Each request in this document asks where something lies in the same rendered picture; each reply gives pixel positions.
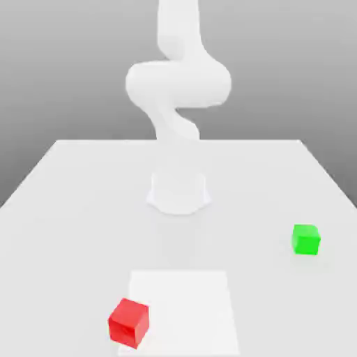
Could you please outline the small red cube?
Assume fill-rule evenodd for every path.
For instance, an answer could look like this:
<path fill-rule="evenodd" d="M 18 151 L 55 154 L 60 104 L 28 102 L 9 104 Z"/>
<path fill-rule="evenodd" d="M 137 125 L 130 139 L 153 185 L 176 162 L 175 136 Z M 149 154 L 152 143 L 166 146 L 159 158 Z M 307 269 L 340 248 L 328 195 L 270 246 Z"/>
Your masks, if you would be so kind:
<path fill-rule="evenodd" d="M 108 318 L 114 342 L 136 349 L 149 329 L 149 306 L 122 298 Z"/>

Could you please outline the small green cube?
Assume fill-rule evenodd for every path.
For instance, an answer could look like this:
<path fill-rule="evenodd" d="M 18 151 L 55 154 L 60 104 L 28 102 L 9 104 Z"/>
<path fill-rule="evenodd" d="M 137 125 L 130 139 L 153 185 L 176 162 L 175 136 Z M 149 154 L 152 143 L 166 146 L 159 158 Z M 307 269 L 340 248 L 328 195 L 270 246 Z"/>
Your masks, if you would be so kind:
<path fill-rule="evenodd" d="M 317 255 L 321 237 L 315 225 L 294 225 L 291 244 L 293 251 L 301 255 Z"/>

